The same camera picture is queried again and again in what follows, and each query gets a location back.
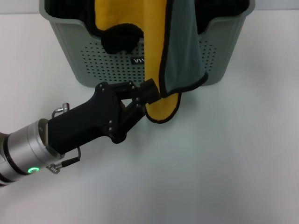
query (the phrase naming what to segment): gray plastic basket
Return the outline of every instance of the gray plastic basket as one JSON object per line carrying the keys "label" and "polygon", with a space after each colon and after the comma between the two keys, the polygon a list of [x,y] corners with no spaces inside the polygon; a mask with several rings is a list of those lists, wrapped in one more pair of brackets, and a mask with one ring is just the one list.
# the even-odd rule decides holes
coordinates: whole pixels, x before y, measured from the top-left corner
{"label": "gray plastic basket", "polygon": [[[99,82],[109,84],[128,80],[140,84],[144,81],[144,65],[132,65],[131,57],[144,55],[143,40],[131,54],[125,51],[115,55],[107,54],[100,38],[90,34],[80,20],[59,19],[50,16],[48,6],[51,0],[40,0],[40,13],[50,21],[55,35],[76,76],[83,85],[95,87]],[[213,19],[204,33],[199,35],[202,60],[209,73],[205,85],[219,82],[226,71],[240,31],[247,15],[255,8],[255,0],[239,16]]]}

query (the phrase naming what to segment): logo on basket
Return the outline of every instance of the logo on basket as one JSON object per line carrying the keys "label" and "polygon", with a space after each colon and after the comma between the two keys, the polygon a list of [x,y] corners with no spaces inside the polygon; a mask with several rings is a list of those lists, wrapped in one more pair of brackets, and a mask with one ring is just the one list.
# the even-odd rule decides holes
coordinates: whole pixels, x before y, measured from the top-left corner
{"label": "logo on basket", "polygon": [[144,64],[144,57],[131,57],[131,64]]}

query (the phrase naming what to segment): green led light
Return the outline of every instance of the green led light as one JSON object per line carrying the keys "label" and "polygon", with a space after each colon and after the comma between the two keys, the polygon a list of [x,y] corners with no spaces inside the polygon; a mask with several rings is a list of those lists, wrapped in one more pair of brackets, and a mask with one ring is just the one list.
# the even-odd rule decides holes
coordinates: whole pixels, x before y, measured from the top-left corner
{"label": "green led light", "polygon": [[28,173],[34,173],[34,172],[37,172],[39,170],[39,168],[38,167],[32,167],[32,168],[30,168],[29,170],[28,170]]}

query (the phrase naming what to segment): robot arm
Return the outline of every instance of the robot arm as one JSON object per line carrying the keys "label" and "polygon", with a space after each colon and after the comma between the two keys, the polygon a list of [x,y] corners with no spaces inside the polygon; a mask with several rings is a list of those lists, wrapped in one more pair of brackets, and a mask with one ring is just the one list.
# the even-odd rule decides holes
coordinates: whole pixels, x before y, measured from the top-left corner
{"label": "robot arm", "polygon": [[[132,99],[125,107],[123,99]],[[133,82],[100,83],[86,103],[51,120],[41,119],[12,134],[0,133],[0,187],[47,167],[54,173],[78,158],[55,166],[64,154],[98,137],[108,136],[115,144],[145,115],[145,104],[160,99],[154,81],[136,87]]]}

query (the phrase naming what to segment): white table surface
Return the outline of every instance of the white table surface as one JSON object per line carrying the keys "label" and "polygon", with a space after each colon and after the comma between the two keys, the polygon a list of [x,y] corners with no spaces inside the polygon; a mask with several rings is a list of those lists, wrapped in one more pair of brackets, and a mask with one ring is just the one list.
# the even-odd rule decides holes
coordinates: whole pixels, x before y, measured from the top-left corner
{"label": "white table surface", "polygon": [[[254,12],[223,80],[182,96],[169,123],[0,189],[1,224],[298,224],[299,11]],[[88,100],[50,24],[0,16],[0,131]]]}

